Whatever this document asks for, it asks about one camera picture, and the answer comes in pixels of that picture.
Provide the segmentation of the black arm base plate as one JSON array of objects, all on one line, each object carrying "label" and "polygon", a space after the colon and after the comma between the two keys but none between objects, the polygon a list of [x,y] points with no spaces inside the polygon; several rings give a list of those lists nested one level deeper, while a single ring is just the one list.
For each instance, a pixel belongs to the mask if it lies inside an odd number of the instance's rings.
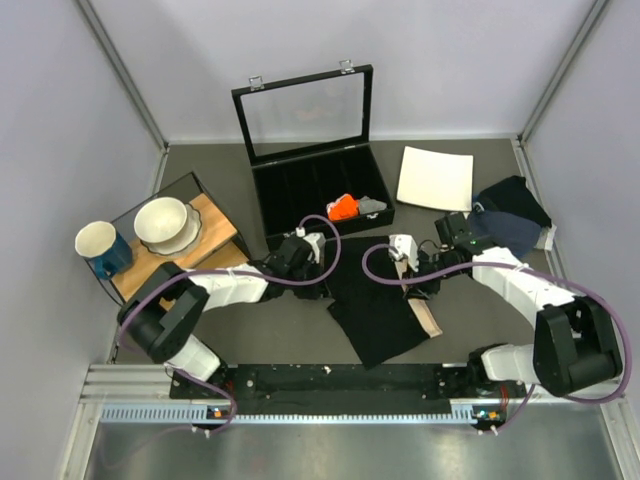
[{"label": "black arm base plate", "polygon": [[473,398],[464,367],[440,364],[240,364],[212,377],[241,415],[394,415],[448,413]]}]

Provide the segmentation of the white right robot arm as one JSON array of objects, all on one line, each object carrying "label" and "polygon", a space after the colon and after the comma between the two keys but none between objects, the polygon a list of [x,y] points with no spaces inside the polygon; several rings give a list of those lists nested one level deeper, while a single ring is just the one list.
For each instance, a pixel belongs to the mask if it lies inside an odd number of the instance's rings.
[{"label": "white right robot arm", "polygon": [[469,356],[469,388],[487,396],[503,381],[537,384],[564,397],[623,372],[623,360],[609,312],[590,295],[578,295],[532,275],[511,250],[476,233],[461,213],[435,223],[441,247],[429,255],[410,235],[390,238],[390,255],[406,264],[405,277],[417,278],[413,294],[431,297],[440,280],[466,274],[498,294],[533,327],[529,345],[483,347]]}]

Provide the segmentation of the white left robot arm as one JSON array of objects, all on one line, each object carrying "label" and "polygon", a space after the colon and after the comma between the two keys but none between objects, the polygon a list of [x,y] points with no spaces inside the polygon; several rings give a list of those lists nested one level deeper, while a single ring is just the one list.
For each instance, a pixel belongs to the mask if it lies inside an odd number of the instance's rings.
[{"label": "white left robot arm", "polygon": [[318,277],[325,243],[323,234],[299,228],[264,259],[215,273],[165,262],[121,308],[117,322],[153,363],[185,372],[203,395],[216,396],[226,387],[226,363],[193,334],[201,315],[239,303],[264,303],[287,290],[301,299],[322,297]]}]

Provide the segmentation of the black underwear beige waistband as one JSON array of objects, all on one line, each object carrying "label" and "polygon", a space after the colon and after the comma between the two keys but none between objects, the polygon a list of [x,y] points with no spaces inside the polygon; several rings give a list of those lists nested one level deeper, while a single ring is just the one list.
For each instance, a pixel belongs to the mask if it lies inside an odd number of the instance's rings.
[{"label": "black underwear beige waistband", "polygon": [[402,289],[372,281],[361,267],[369,248],[387,242],[384,236],[344,238],[339,262],[326,279],[333,299],[328,311],[367,370],[431,338]]}]

